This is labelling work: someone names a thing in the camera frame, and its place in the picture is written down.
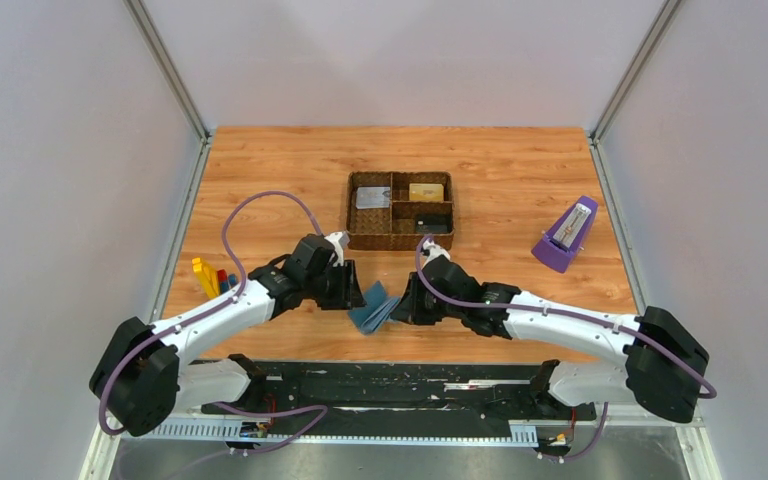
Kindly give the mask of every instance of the blue napkin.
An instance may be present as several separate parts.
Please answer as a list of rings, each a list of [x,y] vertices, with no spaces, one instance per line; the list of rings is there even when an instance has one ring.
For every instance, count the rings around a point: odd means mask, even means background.
[[[398,305],[400,297],[388,297],[384,285],[375,282],[375,285],[363,293],[363,299],[366,300],[366,306],[349,310],[349,318],[360,333],[371,335],[390,318],[390,313]]]

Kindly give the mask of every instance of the scratched black surface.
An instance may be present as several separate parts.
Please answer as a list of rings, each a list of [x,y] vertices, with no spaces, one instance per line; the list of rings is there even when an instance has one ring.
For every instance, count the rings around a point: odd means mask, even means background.
[[[530,380],[536,365],[454,365],[405,363],[267,362],[257,365],[281,380],[266,382],[278,411],[327,405],[312,430],[317,435],[404,437],[508,437],[510,419],[568,420],[569,412],[542,415],[529,385],[496,385],[483,390],[448,390],[446,383],[469,380]],[[344,410],[336,407],[413,410]],[[267,404],[257,411],[266,411]],[[224,413],[204,406],[204,413]],[[275,434],[295,433],[316,413],[276,419]],[[580,420],[596,418],[592,405],[576,409]]]

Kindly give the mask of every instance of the wicker basket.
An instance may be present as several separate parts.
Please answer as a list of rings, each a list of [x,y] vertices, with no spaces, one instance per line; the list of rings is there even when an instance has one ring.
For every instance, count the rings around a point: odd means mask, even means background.
[[[440,183],[442,202],[408,200],[411,183]],[[390,187],[390,207],[358,210],[358,187]],[[349,248],[354,250],[414,250],[422,239],[415,233],[416,216],[426,213],[447,215],[449,233],[435,234],[434,241],[452,247],[455,238],[452,177],[447,172],[352,172],[348,185],[346,230]]]

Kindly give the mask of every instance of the wooden table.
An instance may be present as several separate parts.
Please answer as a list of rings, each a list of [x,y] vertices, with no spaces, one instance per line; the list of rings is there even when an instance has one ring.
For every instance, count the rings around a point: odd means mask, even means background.
[[[313,210],[323,231],[345,228],[345,185],[358,170],[448,171],[458,231],[452,259],[479,282],[496,281],[562,303],[634,312],[611,222],[600,209],[586,250],[566,274],[532,257],[541,232],[580,195],[604,201],[584,132],[578,128],[220,128],[175,271],[164,316],[207,300],[192,272],[202,257],[233,270],[220,229],[243,199],[286,190]],[[311,232],[286,198],[259,199],[229,230],[248,269],[290,253]],[[401,295],[413,271],[412,252],[347,252],[361,289],[380,280]],[[484,338],[447,319],[433,327],[385,324],[360,334],[345,312],[299,309],[250,328],[205,356],[244,353],[255,359],[540,363],[589,357],[540,342]]]

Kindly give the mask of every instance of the gray floor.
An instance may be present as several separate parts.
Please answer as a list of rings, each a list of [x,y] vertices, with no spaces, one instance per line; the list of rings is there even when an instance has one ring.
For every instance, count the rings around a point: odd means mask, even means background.
[[[576,449],[592,428],[577,429]],[[587,457],[564,465],[537,460],[531,449],[295,444],[262,456],[221,455],[186,468],[223,444],[127,440],[111,479],[153,480],[674,480],[688,479],[672,428],[608,427]]]

